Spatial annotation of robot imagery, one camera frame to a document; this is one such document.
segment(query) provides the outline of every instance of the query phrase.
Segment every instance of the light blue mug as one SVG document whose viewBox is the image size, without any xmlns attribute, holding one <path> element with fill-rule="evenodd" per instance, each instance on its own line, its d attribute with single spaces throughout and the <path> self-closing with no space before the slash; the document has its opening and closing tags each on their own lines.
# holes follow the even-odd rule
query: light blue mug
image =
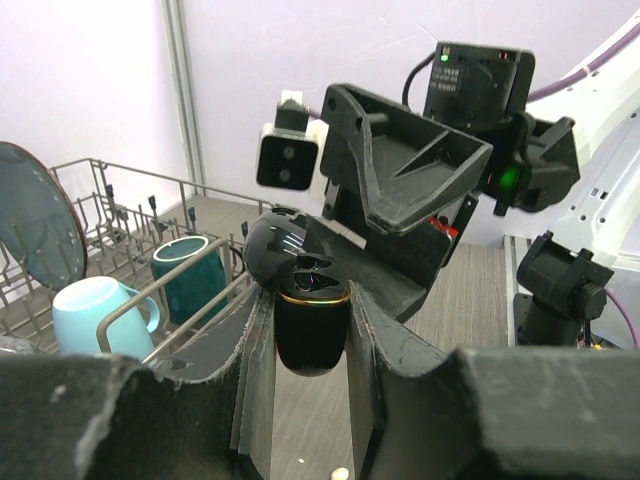
<svg viewBox="0 0 640 480">
<path fill-rule="evenodd" d="M 111 277 L 90 277 L 68 285 L 53 299 L 53 328 L 61 353 L 100 353 L 96 329 L 100 322 L 138 291 Z M 160 310 L 148 297 L 151 318 L 145 324 L 137 307 L 118 317 L 107 329 L 112 353 L 143 360 L 153 351 L 153 333 Z"/>
</svg>

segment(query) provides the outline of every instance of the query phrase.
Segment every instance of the green light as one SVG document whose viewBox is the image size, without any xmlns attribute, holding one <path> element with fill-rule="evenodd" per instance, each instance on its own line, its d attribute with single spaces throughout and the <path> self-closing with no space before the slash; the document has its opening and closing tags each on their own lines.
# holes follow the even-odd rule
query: green light
<svg viewBox="0 0 640 480">
<path fill-rule="evenodd" d="M 511 191 L 518 181 L 520 172 L 517 167 L 511 167 L 505 171 L 500 177 L 498 184 L 503 190 Z"/>
</svg>

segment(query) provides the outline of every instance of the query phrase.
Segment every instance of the dishwasher rack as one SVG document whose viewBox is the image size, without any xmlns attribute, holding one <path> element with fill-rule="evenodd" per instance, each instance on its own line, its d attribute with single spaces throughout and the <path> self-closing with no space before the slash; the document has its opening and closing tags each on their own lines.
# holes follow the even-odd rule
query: dishwasher rack
<svg viewBox="0 0 640 480">
<path fill-rule="evenodd" d="M 178 178 L 160 175 L 124 165 L 95 159 L 82 159 L 50 169 L 52 175 L 65 188 L 61 178 L 70 168 L 83 171 L 84 178 L 90 178 L 93 191 L 74 200 L 73 206 L 80 219 L 87 244 L 87 277 L 105 275 L 133 287 L 140 293 L 127 304 L 107 316 L 98 326 L 96 335 L 102 352 L 110 352 L 106 329 L 124 312 L 138 306 L 144 315 L 149 311 L 143 300 L 150 296 L 158 304 L 161 325 L 152 335 L 154 351 L 143 360 L 148 364 L 195 340 L 208 328 L 219 322 L 252 289 L 252 281 L 243 271 L 241 252 L 243 241 L 232 233 L 222 236 L 206 229 L 198 228 L 194 207 L 189 202 L 196 194 L 200 196 L 225 196 L 231 201 L 251 204 L 262 214 L 264 208 L 271 208 L 267 201 L 237 195 L 214 189 L 206 185 L 188 182 Z M 109 183 L 108 172 L 119 171 L 139 174 L 169 182 L 179 189 L 179 204 L 167 215 L 159 215 L 155 198 L 149 198 L 151 211 L 145 211 L 141 204 L 135 207 L 116 202 L 113 184 Z M 153 252 L 161 245 L 184 235 L 208 237 L 211 243 L 158 280 L 151 274 L 149 262 Z M 182 325 L 169 321 L 167 302 L 163 286 L 201 259 L 217 251 L 225 270 L 226 287 L 211 299 L 199 312 Z M 23 259 L 13 259 L 7 248 L 0 243 L 0 335 L 27 340 L 38 353 L 54 354 L 58 346 L 53 331 L 51 316 L 52 302 L 56 292 L 38 284 L 27 272 Z M 205 325 L 199 321 L 219 302 L 227 299 L 227 305 Z"/>
</svg>

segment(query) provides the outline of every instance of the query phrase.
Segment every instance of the white wall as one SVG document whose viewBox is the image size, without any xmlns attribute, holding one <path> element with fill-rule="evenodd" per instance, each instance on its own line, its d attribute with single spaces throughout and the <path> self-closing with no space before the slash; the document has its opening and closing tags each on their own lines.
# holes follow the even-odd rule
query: white wall
<svg viewBox="0 0 640 480">
<path fill-rule="evenodd" d="M 93 157 L 187 178 L 161 3 L 0 0 L 0 139 L 46 166 Z M 88 170 L 61 171 L 72 198 Z M 159 208 L 178 200 L 163 181 L 109 172 L 116 200 Z"/>
<path fill-rule="evenodd" d="M 280 91 L 299 89 L 319 106 L 330 83 L 352 82 L 396 100 L 408 71 L 437 39 L 531 49 L 534 87 L 562 77 L 637 10 L 637 0 L 326 0 L 185 2 L 197 115 L 212 186 L 317 212 L 304 194 L 255 184 L 261 126 Z M 421 110 L 428 74 L 411 104 Z M 538 233 L 554 213 L 480 212 L 465 241 L 498 244 L 505 233 Z"/>
</svg>

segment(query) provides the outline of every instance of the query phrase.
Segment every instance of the cup handle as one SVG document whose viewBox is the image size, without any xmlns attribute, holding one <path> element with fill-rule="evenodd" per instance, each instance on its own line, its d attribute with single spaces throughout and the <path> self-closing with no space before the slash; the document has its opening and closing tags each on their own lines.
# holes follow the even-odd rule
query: cup handle
<svg viewBox="0 0 640 480">
<path fill-rule="evenodd" d="M 124 288 L 127 293 L 129 293 L 129 295 L 135 296 L 140 293 L 136 289 L 128 287 L 123 283 L 121 283 L 120 285 L 122 285 L 122 288 Z M 147 324 L 147 331 L 149 333 L 153 333 L 160 325 L 160 309 L 158 308 L 158 304 L 153 298 L 147 297 L 144 299 L 144 301 L 147 303 L 147 305 L 149 305 L 149 313 L 151 317 L 149 319 L 149 323 Z"/>
</svg>

